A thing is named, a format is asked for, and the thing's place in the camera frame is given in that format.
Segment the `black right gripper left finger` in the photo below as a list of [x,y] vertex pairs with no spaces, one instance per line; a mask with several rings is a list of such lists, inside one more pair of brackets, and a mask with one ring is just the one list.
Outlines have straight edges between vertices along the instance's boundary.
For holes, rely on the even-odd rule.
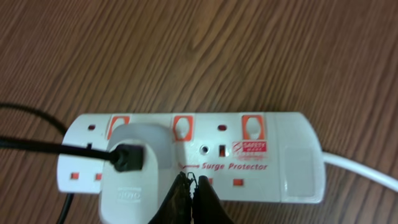
[[192,219],[191,183],[186,174],[180,172],[149,224],[190,224]]

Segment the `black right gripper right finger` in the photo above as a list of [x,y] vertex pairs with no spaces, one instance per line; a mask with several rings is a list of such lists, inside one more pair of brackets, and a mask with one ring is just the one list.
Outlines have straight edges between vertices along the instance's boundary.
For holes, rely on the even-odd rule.
[[193,194],[192,218],[194,224],[233,224],[221,206],[209,179],[201,175]]

